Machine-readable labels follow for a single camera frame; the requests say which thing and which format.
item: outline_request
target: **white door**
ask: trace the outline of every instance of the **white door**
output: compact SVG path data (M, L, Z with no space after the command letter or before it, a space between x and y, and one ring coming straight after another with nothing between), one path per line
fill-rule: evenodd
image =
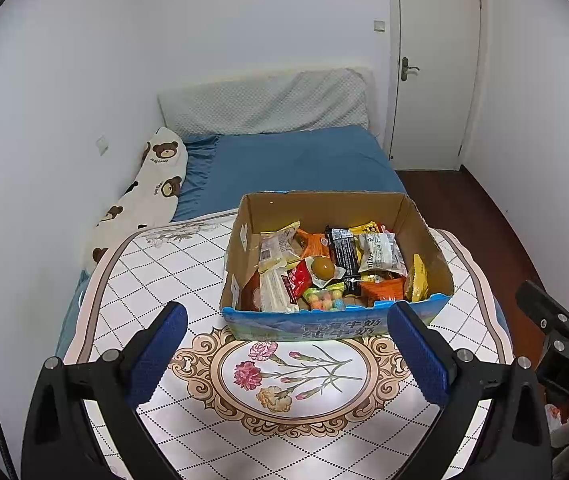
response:
M391 156L396 169L457 170L480 43L480 0L401 0Z

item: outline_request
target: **wooden floor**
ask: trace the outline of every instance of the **wooden floor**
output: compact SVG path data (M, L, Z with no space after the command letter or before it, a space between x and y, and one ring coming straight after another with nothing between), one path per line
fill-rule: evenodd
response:
M398 171L428 225L453 233L489 280L507 318L516 356L537 364L543 333L516 306L524 280L540 284L527 252L482 186L461 171Z

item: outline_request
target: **silver screw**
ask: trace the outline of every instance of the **silver screw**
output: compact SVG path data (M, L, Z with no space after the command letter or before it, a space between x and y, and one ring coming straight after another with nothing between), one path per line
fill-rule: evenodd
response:
M518 358L518 364L520 365L521 368L524 368L525 370L531 368L531 361L529 360L529 358L525 357L524 355L521 355Z
M44 367L47 368L48 370L53 370L55 367L58 366L59 362L60 362L60 360L57 357L49 357L44 362Z
M120 351L115 348L110 348L102 354L102 360L110 363L120 357Z
M458 355L458 359L460 359L460 361L462 361L463 363L468 363L470 361L473 361L473 352L466 348L460 348L456 352L456 355Z

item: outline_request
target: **door frame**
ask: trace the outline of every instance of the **door frame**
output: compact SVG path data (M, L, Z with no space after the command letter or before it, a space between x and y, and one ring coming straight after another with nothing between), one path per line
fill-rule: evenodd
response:
M480 37L478 43L478 62L476 65L476 78L473 83L473 94L471 95L471 105L469 107L469 116L465 126L465 133L463 135L463 142L458 153L457 164L460 166L465 160L465 156L471 146L471 139L473 136L473 129L478 115L478 110L481 102L481 94L483 88L483 81L485 76L485 65L487 59L487 24L489 22L489 14L487 10L487 0L480 0L481 6L481 23L480 23ZM392 30L391 35L391 52L389 59L396 59L396 63L389 63L389 105L387 106L387 124L385 127L385 142L383 149L387 158L391 160L391 145L393 144L393 131L395 129L396 111L398 105L398 91L400 81L400 64L401 64L401 0L389 0L390 5L390 25Z

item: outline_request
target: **white patterned tablecloth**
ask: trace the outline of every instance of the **white patterned tablecloth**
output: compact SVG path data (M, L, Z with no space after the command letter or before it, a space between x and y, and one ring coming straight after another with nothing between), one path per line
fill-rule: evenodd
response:
M122 349L167 301L187 334L138 414L186 480L388 480L438 412L388 336L255 344L236 341L218 312L236 210L133 234L101 260L65 363ZM431 230L455 294L433 320L454 349L513 360L489 284L453 235ZM479 404L445 478L460 472L484 422ZM130 478L95 402L94 432L112 470Z

